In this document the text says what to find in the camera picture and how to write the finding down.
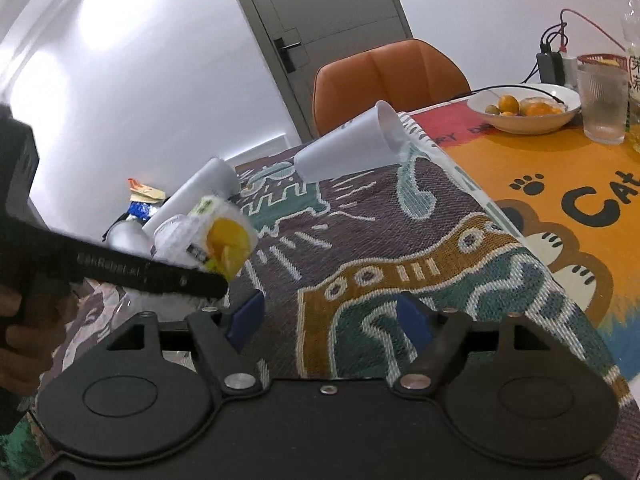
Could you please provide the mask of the person's left hand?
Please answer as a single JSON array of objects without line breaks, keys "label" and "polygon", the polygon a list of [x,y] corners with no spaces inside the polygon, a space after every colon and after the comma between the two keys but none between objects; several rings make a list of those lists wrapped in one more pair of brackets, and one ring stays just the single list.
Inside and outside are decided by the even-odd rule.
[{"label": "person's left hand", "polygon": [[66,324],[77,314],[77,301],[62,282],[40,280],[27,296],[1,286],[1,318],[9,321],[1,348],[1,387],[31,396],[40,376],[50,370],[53,352],[66,338]]}]

